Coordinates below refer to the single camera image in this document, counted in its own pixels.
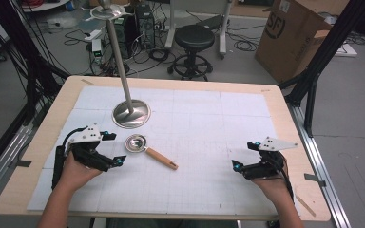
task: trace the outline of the circular metal base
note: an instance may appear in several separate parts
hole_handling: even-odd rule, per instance
[[[115,4],[111,4],[109,9],[104,9],[101,6],[98,6],[91,11],[91,16],[99,20],[118,18],[123,14],[125,14],[125,8]]]
[[[132,100],[133,113],[129,113],[125,102],[118,104],[112,112],[112,120],[119,127],[132,129],[145,124],[150,117],[150,107],[142,101]]]

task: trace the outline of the metal pole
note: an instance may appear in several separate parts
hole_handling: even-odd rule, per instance
[[[128,82],[125,76],[123,58],[121,57],[120,46],[118,45],[117,33],[115,32],[114,24],[111,20],[106,20],[106,28],[108,31],[109,40],[111,42],[112,51],[114,52],[115,61],[117,63],[118,73],[120,74],[121,83],[123,84],[126,105],[129,114],[132,114],[134,109],[132,106],[131,95],[129,94]]]
[[[313,136],[311,132],[311,121],[313,119],[314,100],[316,97],[317,80],[329,64],[331,59],[335,56],[337,50],[346,40],[348,34],[352,31],[359,19],[365,14],[365,0],[350,0],[346,8],[340,14],[331,31],[328,33],[321,47],[318,49],[316,55],[311,60],[307,69],[302,72],[298,80],[290,80],[290,83],[279,85],[280,88],[290,86],[296,83],[292,92],[285,97],[286,102],[291,105],[299,106],[304,96],[308,94],[308,102],[310,102],[306,109],[305,126],[310,137]]]

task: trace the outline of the cardboard box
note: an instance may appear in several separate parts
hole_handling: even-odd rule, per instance
[[[294,0],[275,0],[269,10],[256,59],[282,83],[308,66],[332,26]]]

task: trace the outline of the white grid paper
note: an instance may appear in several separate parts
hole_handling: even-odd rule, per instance
[[[231,160],[259,161],[247,142],[276,137],[263,95],[218,91],[131,88],[133,99],[146,102],[149,121],[135,129],[112,122],[113,108],[125,100],[114,87],[85,87],[69,114],[56,145],[73,129],[96,123],[116,133],[97,151],[110,158],[127,155],[74,195],[69,210],[177,215],[275,215],[273,204],[256,185],[233,171]],[[148,146],[174,161],[174,171],[145,152],[130,153],[125,140],[146,136]],[[28,210],[42,211],[51,192],[55,148],[43,167]]]

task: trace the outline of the metal rail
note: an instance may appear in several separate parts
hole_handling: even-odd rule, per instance
[[[331,181],[328,170],[325,167],[324,160],[317,148],[316,141],[314,138],[309,137],[307,130],[304,127],[304,114],[301,107],[288,105],[288,108],[292,114],[295,125],[298,128],[298,134],[303,141],[310,163],[312,164],[318,179],[325,182],[325,185],[321,187],[321,191],[324,194],[328,207],[330,208],[336,227],[350,228],[351,224],[349,223],[345,210],[343,209],[339,197],[336,194],[336,190]]]

